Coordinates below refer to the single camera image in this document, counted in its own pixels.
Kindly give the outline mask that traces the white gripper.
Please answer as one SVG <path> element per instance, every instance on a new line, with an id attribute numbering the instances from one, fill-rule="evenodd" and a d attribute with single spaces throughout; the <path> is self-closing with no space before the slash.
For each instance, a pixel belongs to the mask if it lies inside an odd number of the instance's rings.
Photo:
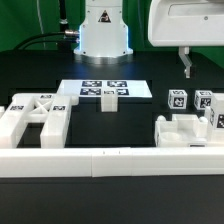
<path id="1" fill-rule="evenodd" d="M 192 46 L 224 46 L 224 0 L 152 0 L 148 39 L 153 46 L 174 47 L 191 77 Z"/>

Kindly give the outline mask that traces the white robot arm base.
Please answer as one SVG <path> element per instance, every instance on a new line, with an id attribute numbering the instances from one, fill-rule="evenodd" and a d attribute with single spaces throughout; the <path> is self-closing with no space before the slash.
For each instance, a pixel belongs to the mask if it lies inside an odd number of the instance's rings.
<path id="1" fill-rule="evenodd" d="M 85 19 L 79 27 L 77 61 L 117 64 L 132 59 L 128 26 L 123 21 L 123 0 L 85 0 Z"/>

